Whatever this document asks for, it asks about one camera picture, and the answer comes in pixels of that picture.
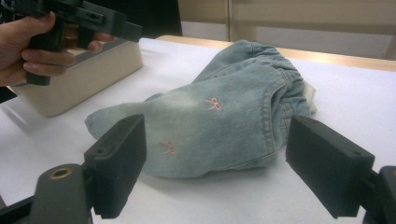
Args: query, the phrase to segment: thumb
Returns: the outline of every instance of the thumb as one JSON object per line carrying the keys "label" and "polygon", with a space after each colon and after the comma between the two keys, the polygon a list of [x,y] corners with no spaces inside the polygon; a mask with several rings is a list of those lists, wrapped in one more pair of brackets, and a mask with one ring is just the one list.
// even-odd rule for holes
{"label": "thumb", "polygon": [[55,20],[55,13],[53,12],[40,18],[24,17],[17,21],[2,24],[0,33],[9,43],[21,44],[35,35],[50,31],[55,24]]}

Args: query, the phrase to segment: white table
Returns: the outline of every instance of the white table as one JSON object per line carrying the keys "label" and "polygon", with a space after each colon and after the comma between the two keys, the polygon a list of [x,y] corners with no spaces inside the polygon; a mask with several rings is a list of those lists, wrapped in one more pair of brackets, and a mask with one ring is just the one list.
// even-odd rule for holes
{"label": "white table", "polygon": [[[44,118],[16,98],[0,105],[0,195],[6,204],[35,192],[37,178],[65,163],[83,163],[94,143],[84,119],[124,102],[140,102],[157,92],[191,83],[220,49],[142,39],[144,66],[122,81],[55,118]],[[396,72],[291,59],[317,89],[314,119],[372,152],[374,170],[396,164]],[[361,223],[332,219],[285,162],[218,172],[194,179],[141,174],[121,215],[95,223]]]}

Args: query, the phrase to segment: human hand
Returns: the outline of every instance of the human hand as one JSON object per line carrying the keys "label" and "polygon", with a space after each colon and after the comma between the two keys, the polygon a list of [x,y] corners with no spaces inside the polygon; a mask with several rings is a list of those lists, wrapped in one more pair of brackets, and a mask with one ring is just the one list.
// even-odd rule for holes
{"label": "human hand", "polygon": [[[53,12],[42,18],[25,17],[18,21],[0,24],[0,86],[13,86],[26,82],[27,72],[40,76],[56,77],[63,74],[68,66],[76,62],[71,49],[77,42],[77,26],[67,26],[64,47],[60,52],[42,49],[28,49],[30,39],[48,32],[55,23]],[[100,41],[110,42],[113,35],[95,34],[88,50],[102,49]]]}

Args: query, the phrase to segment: light blue denim fabric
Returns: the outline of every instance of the light blue denim fabric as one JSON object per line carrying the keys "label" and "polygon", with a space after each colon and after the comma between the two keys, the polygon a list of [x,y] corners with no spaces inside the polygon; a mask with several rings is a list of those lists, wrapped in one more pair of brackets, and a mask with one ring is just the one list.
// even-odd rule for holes
{"label": "light blue denim fabric", "polygon": [[273,164],[286,143],[290,118],[310,116],[304,83],[275,48],[238,41],[221,51],[190,84],[88,116],[99,138],[118,120],[144,114],[155,176],[196,177],[210,171]]}

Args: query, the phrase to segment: table surface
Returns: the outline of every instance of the table surface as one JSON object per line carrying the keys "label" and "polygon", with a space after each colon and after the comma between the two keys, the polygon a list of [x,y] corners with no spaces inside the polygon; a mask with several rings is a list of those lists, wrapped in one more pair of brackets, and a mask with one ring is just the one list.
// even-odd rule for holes
{"label": "table surface", "polygon": [[[66,163],[83,163],[95,142],[84,119],[125,102],[189,84],[221,48],[141,39],[144,66],[55,118],[44,118],[16,98],[0,105],[0,195],[7,205],[35,192],[38,177]],[[313,115],[375,155],[374,170],[396,163],[396,73],[290,58],[317,93]],[[142,173],[117,219],[94,223],[361,223],[332,219],[285,162],[249,171],[167,179]]]}

